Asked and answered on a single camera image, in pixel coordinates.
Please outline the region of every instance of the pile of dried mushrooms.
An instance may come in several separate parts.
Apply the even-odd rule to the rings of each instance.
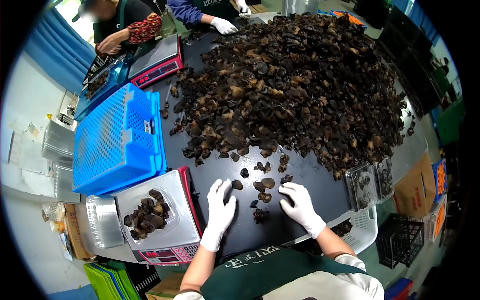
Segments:
[[[174,112],[185,116],[170,134],[187,132],[183,154],[196,166],[214,149],[222,158],[237,151],[238,160],[250,146],[267,158],[280,145],[303,157],[313,151],[338,180],[403,143],[396,75],[347,17],[277,16],[215,42],[204,70],[178,73]]]

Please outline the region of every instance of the white plastic basket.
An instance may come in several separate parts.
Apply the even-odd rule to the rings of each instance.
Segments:
[[[352,230],[342,237],[342,240],[358,255],[377,239],[377,207],[374,205],[366,212],[353,216],[350,222],[353,225]]]

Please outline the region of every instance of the window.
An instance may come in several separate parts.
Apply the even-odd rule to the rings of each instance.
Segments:
[[[75,23],[72,22],[72,19],[77,15],[80,0],[60,0],[59,2],[55,6],[57,11],[82,39],[93,45],[93,23],[82,18]]]

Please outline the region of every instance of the green apron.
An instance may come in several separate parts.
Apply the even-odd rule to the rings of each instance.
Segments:
[[[230,0],[193,0],[192,5],[208,15],[232,21],[239,16],[239,12],[230,3]]]
[[[218,266],[200,291],[205,300],[253,300],[317,271],[368,275],[324,256],[284,247],[266,247]]]

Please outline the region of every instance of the cardboard box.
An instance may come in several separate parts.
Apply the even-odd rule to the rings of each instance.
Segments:
[[[436,195],[432,162],[425,153],[395,185],[394,200],[401,215],[427,216]]]
[[[67,225],[68,237],[72,243],[73,254],[77,259],[89,259],[93,255],[84,248],[80,229],[78,228],[77,213],[74,204],[65,204],[65,223]]]
[[[173,272],[165,280],[145,293],[148,300],[171,300],[180,294],[180,285],[185,273]]]

